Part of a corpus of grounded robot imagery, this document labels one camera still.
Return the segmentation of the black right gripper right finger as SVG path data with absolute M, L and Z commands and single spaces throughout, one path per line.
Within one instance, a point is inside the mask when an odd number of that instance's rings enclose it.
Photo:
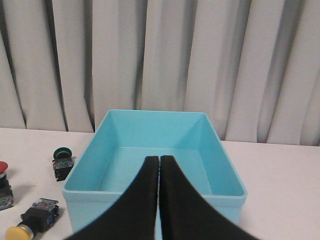
M 164 240 L 253 240 L 192 186 L 176 159 L 160 158 L 159 214 Z

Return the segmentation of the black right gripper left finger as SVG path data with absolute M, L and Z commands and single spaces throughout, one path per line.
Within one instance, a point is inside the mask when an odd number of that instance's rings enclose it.
M 117 201 L 68 240 L 154 240 L 160 160 L 147 156 Z

